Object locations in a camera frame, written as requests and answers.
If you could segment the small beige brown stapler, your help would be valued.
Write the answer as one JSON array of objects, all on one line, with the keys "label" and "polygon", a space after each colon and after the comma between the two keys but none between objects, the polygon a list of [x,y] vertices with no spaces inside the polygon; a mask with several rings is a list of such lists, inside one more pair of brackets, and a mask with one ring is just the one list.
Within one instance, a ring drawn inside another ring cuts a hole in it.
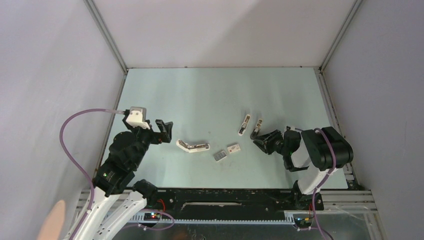
[{"label": "small beige brown stapler", "polygon": [[254,129],[253,129],[253,131],[252,131],[252,133],[250,134],[250,138],[253,140],[253,139],[255,139],[256,138],[256,136],[259,134],[259,132],[260,132],[260,129],[261,129],[261,127],[262,127],[262,124],[263,124],[263,119],[262,118],[260,118],[258,121],[257,121],[257,123],[256,123],[256,125],[255,125],[255,127],[254,127]]}]

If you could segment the white stapler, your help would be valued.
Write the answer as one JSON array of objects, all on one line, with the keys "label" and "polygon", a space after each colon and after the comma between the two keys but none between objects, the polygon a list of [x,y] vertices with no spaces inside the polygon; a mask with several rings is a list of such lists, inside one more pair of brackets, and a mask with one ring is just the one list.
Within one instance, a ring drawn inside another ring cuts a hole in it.
[{"label": "white stapler", "polygon": [[176,145],[180,149],[182,149],[183,151],[190,153],[190,154],[209,151],[211,149],[211,146],[208,143],[190,145],[190,144],[182,141],[181,139],[178,139],[176,141]]}]

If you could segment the staple tray with staples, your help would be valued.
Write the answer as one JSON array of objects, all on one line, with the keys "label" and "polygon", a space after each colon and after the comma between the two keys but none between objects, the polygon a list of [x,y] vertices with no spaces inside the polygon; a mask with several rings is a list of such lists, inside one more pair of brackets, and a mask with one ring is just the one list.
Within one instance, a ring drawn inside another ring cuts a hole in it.
[{"label": "staple tray with staples", "polygon": [[219,162],[219,161],[225,159],[227,156],[228,156],[227,153],[224,150],[222,150],[222,151],[214,154],[213,158],[216,162]]}]

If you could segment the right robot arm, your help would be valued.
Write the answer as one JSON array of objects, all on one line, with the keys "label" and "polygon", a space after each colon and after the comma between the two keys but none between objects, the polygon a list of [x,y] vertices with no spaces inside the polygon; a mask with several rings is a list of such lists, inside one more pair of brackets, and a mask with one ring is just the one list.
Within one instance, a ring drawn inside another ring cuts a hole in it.
[{"label": "right robot arm", "polygon": [[297,209],[308,206],[328,178],[354,158],[352,146],[332,126],[308,130],[288,126],[262,135],[255,128],[250,138],[263,153],[281,155],[289,172],[306,172],[292,187],[290,201]]}]

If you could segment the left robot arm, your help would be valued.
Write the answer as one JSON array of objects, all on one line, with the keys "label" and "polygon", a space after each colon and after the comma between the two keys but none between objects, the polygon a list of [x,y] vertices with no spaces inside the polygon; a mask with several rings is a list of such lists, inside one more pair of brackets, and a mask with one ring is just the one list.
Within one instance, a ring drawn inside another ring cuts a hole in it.
[{"label": "left robot arm", "polygon": [[118,208],[108,214],[135,177],[150,145],[170,143],[173,122],[155,120],[158,132],[149,120],[123,119],[126,131],[118,133],[109,146],[109,154],[91,180],[89,198],[65,239],[111,240],[137,212],[153,208],[158,202],[157,187],[149,181],[137,181]]}]

